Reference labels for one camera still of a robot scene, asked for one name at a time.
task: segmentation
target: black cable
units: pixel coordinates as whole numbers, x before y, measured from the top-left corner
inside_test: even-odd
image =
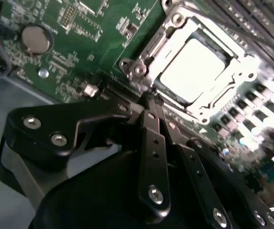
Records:
[[[216,18],[216,17],[214,17],[214,16],[212,16],[212,15],[208,15],[208,14],[206,14],[206,13],[204,13],[204,12],[201,12],[201,11],[199,11],[199,10],[196,10],[196,9],[193,8],[193,7],[186,6],[186,8],[187,8],[188,10],[190,10],[191,12],[194,12],[194,13],[196,13],[196,14],[198,14],[198,15],[204,17],[204,18],[210,19],[211,21],[215,22],[216,24],[220,24],[220,25],[222,25],[222,26],[227,27],[228,29],[230,29],[230,30],[232,30],[232,31],[234,31],[234,32],[236,32],[236,33],[238,33],[238,34],[241,35],[242,37],[245,37],[245,38],[247,38],[247,39],[249,39],[249,40],[252,40],[253,42],[261,43],[261,44],[263,44],[263,45],[265,45],[265,46],[268,46],[268,47],[270,47],[271,49],[274,50],[274,44],[271,43],[271,42],[267,42],[266,40],[264,40],[264,39],[262,39],[262,38],[255,37],[255,36],[252,35],[251,33],[244,31],[243,29],[239,29],[239,28],[236,27],[236,26],[233,26],[233,25],[231,25],[231,24],[229,24],[229,23],[227,23],[227,22],[224,22],[223,20],[221,20],[221,19],[219,19],[219,18]]]
[[[9,56],[7,55],[7,53],[5,52],[4,48],[2,48],[2,46],[0,45],[0,56],[3,58],[3,60],[6,63],[6,69],[4,70],[4,72],[0,73],[0,79],[6,77],[12,69],[12,63],[10,61]]]

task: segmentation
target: motherboard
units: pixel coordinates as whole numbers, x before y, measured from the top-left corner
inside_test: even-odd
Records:
[[[13,77],[63,103],[155,88],[165,115],[274,181],[274,0],[6,0]]]

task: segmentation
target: cable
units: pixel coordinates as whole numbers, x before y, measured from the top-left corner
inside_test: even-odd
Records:
[[[12,63],[10,61],[10,58],[9,56],[7,55],[7,53],[5,52],[5,50],[2,48],[2,46],[0,45],[0,56],[3,58],[3,60],[5,61],[6,63],[6,69],[4,72],[0,73],[0,79],[6,77],[10,72],[11,72],[11,69],[12,69]]]

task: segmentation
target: screw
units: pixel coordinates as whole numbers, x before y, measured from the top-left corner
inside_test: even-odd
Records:
[[[269,221],[274,225],[274,218],[273,218],[273,216],[271,216],[270,213],[268,213],[268,212],[266,213],[266,216],[269,219]]]
[[[161,191],[156,187],[150,187],[148,190],[148,195],[151,200],[156,204],[162,204],[164,201],[164,196],[162,195]]]
[[[148,113],[148,116],[149,116],[150,118],[153,118],[153,119],[155,118],[155,116],[154,116],[152,113],[150,113],[150,112]]]
[[[216,208],[213,209],[213,217],[222,228],[227,226],[226,217]]]
[[[146,73],[146,69],[145,69],[145,67],[143,65],[139,64],[139,65],[136,66],[135,72],[138,75],[144,75]]]
[[[38,76],[43,79],[46,79],[49,76],[49,72],[47,69],[42,68],[38,71]]]
[[[258,220],[258,222],[262,225],[265,226],[265,220],[263,219],[263,217],[261,215],[259,215],[259,213],[257,211],[254,212],[254,215],[256,217],[256,220]]]
[[[28,117],[23,120],[23,124],[30,129],[36,130],[42,126],[39,119],[34,117]]]
[[[127,111],[127,108],[125,106],[121,105],[121,104],[119,104],[119,109],[121,111]]]
[[[51,141],[56,146],[64,146],[67,144],[67,138],[61,134],[55,134],[51,137]]]
[[[179,13],[174,14],[172,17],[172,23],[175,26],[181,26],[183,24],[183,21],[184,21],[184,17],[183,17],[183,15],[181,15]]]
[[[174,123],[169,123],[169,126],[174,130],[176,128],[176,126],[174,125]]]
[[[198,148],[202,148],[202,144],[198,140],[195,140],[194,143],[197,145]]]

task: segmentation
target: cpu socket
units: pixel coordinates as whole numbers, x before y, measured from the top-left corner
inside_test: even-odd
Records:
[[[186,118],[207,125],[243,82],[256,79],[259,64],[191,6],[197,9],[187,2],[163,6],[167,17],[139,57],[119,66],[139,91],[155,87]]]

